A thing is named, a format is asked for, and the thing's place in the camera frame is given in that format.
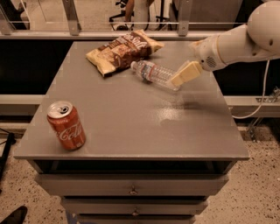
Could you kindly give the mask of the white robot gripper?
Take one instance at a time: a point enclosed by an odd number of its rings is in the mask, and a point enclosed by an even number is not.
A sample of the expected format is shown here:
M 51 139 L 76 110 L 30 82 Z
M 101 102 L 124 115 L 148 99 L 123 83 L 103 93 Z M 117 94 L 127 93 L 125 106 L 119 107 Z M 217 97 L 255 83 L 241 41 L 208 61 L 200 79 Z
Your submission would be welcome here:
M 189 47 L 193 49 L 198 61 L 187 61 L 177 71 L 173 73 L 170 83 L 174 87 L 199 77 L 202 68 L 207 71 L 216 71 L 224 68 L 226 64 L 222 61 L 218 52 L 218 35 L 214 35 L 202 40 L 193 41 Z

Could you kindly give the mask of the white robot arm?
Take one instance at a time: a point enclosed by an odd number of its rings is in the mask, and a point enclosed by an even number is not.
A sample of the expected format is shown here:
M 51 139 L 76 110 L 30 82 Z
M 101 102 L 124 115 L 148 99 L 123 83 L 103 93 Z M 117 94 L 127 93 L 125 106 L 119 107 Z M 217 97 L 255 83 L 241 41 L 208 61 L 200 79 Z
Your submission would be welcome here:
M 255 86 L 261 63 L 280 57 L 280 1 L 263 0 L 247 22 L 235 28 L 192 42 L 193 59 L 178 70 L 176 79 L 187 82 L 204 71 L 219 82 Z

